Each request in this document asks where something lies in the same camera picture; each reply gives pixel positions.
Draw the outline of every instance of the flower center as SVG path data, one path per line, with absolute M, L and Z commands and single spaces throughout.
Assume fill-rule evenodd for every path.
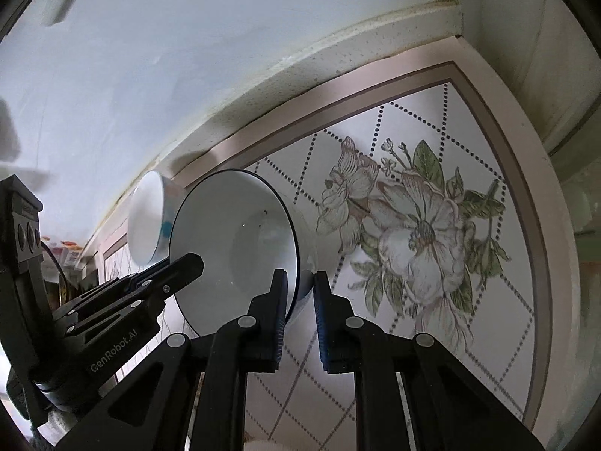
M 409 248 L 412 251 L 419 252 L 435 240 L 436 235 L 432 226 L 426 221 L 419 221 L 417 227 L 409 236 Z

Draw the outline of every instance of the cable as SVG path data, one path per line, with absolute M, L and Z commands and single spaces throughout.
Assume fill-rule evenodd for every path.
M 52 251 L 50 250 L 50 248 L 42 241 L 41 242 L 41 246 L 44 249 L 44 251 L 46 251 L 47 255 L 50 256 L 50 259 L 52 260 L 52 263 L 54 263 L 54 266 L 56 266 L 56 269 L 58 269 L 58 273 L 60 274 L 64 284 L 65 284 L 65 288 L 74 288 L 73 285 L 67 281 L 67 277 L 65 276 L 65 272 L 62 270 L 61 265 L 58 264 L 58 261 L 56 261 L 56 258 L 54 257 L 54 254 L 52 254 Z

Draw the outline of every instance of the white bowl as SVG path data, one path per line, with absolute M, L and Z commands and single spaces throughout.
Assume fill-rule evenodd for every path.
M 204 272 L 175 294 L 200 336 L 246 314 L 252 298 L 268 292 L 273 271 L 288 275 L 287 320 L 306 304 L 316 250 L 302 216 L 262 178 L 224 170 L 203 179 L 175 218 L 169 259 L 202 257 Z
M 138 266 L 168 256 L 173 221 L 185 195 L 184 188 L 157 171 L 149 171 L 137 184 L 127 218 L 127 243 Z

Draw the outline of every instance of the screw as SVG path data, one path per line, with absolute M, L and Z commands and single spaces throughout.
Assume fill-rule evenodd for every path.
M 254 326 L 257 323 L 257 319 L 255 319 L 252 315 L 244 315 L 238 319 L 238 325 L 240 327 L 249 328 Z
M 346 327 L 350 327 L 351 329 L 359 329 L 363 327 L 363 319 L 360 317 L 349 317 L 345 321 Z
M 421 333 L 415 336 L 417 342 L 422 348 L 431 348 L 434 346 L 434 338 L 430 334 Z
M 171 334 L 167 338 L 167 346 L 170 348 L 179 348 L 184 342 L 186 342 L 186 336 L 183 334 Z

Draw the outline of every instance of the large flower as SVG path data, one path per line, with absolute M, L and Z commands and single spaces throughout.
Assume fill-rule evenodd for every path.
M 438 297 L 419 313 L 414 335 L 419 333 L 432 334 L 457 355 L 464 353 L 473 339 L 464 314 L 447 297 Z
M 370 198 L 382 264 L 406 282 L 407 294 L 423 306 L 455 291 L 464 279 L 464 220 L 453 200 L 416 173 L 402 184 L 378 182 L 384 199 Z
M 378 175 L 376 162 L 359 155 L 353 139 L 347 137 L 341 144 L 342 152 L 326 181 L 319 207 L 317 232 L 327 235 L 340 229 L 342 254 L 356 248 L 361 234 L 361 221 L 367 214 L 364 200 L 374 188 Z

